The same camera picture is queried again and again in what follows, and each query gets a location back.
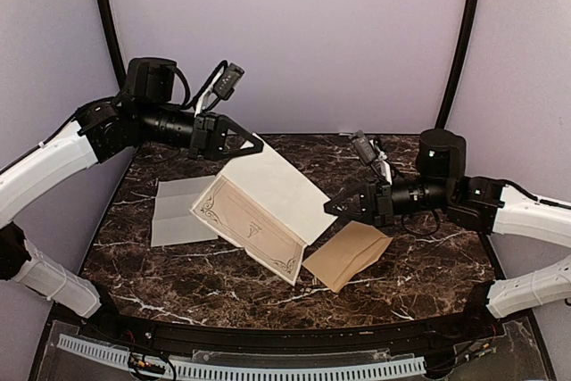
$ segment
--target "black frame pole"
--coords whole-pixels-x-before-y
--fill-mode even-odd
[[[464,61],[466,60],[466,52],[468,51],[472,25],[474,24],[474,17],[476,16],[477,3],[478,0],[466,0],[466,4],[464,5],[464,15],[462,16],[462,23],[460,25],[456,53],[452,61],[450,76],[448,77],[448,83],[446,84],[446,90],[444,91],[443,102],[438,112],[435,128],[446,128],[446,123],[450,117],[454,96],[458,90],[460,75],[464,67]]]
[[[119,47],[119,40],[117,39],[117,32],[115,31],[111,4],[109,0],[97,0],[97,5],[99,6],[99,14],[101,15],[101,23],[103,24],[107,48],[109,49],[113,70],[115,71],[115,78],[117,79],[119,88],[122,88],[127,75],[125,73],[123,55]]]

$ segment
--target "zip tie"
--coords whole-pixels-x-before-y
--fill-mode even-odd
[[[534,294],[535,300],[536,300],[540,305],[543,305],[543,302],[542,302],[541,298],[540,298],[539,295],[535,292],[535,288],[534,288],[535,274],[536,274],[536,273],[537,273],[537,271],[534,271],[534,273],[532,274],[532,294]]]
[[[52,301],[52,298],[54,298],[54,296],[56,296],[58,293],[60,293],[61,290],[65,287],[65,285],[67,285],[67,283],[68,283],[68,273],[65,271],[65,268],[61,264],[58,264],[58,265],[60,265],[60,268],[62,269],[63,282],[57,289],[55,289],[55,292],[53,292],[52,294],[50,294],[49,296],[46,297],[46,299],[48,301]]]

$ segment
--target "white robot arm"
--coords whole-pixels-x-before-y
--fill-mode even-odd
[[[13,223],[18,213],[66,178],[146,140],[185,147],[192,159],[221,160],[261,151],[260,139],[210,112],[214,103],[231,96],[243,70],[222,62],[206,89],[193,100],[188,90],[182,105],[169,103],[175,74],[188,88],[175,62],[132,60],[126,85],[116,97],[79,108],[52,137],[0,170],[0,279],[22,283],[90,318],[101,308],[104,291],[41,253]],[[204,97],[212,93],[217,101],[204,106]],[[198,103],[198,112],[184,112]],[[226,149],[229,132],[252,147]]]
[[[362,131],[350,139],[361,162],[377,178],[332,198],[325,204],[327,213],[380,228],[394,224],[399,215],[442,209],[451,222],[479,233],[530,236],[571,247],[571,203],[532,195],[507,180],[464,176],[463,137],[443,129],[423,132],[416,159],[420,177],[400,181],[391,178],[380,143],[374,145]],[[348,202],[355,196],[360,207],[350,211]],[[478,290],[473,296],[496,319],[571,298],[571,256],[522,277],[480,286],[485,286],[485,293]]]
[[[513,186],[501,192],[492,232],[530,236],[571,248],[571,204],[522,194]],[[571,255],[550,267],[509,280],[497,280],[488,294],[487,308],[497,319],[509,314],[571,298]]]

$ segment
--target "kraft paper envelope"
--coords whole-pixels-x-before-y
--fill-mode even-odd
[[[303,266],[333,292],[381,257],[392,242],[378,229],[350,222],[305,260]]]
[[[190,207],[214,176],[159,182],[154,202],[151,247],[215,240],[216,233],[204,226]]]
[[[294,285],[303,249],[335,220],[328,198],[268,144],[231,160],[191,212],[218,235]]]

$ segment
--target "marble table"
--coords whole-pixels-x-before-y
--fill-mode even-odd
[[[347,137],[263,137],[329,196],[371,177]],[[416,136],[383,136],[390,160],[409,177]],[[477,234],[443,222],[422,238],[400,225],[384,228],[393,242],[379,262],[334,294],[302,268],[296,286],[223,239],[150,247],[159,180],[216,174],[224,162],[194,162],[185,151],[144,145],[135,156],[87,255],[82,276],[106,286],[121,313],[209,327],[354,327],[425,319],[461,311],[472,286],[494,277]],[[409,227],[429,231],[431,214]],[[311,247],[343,227],[338,220]]]

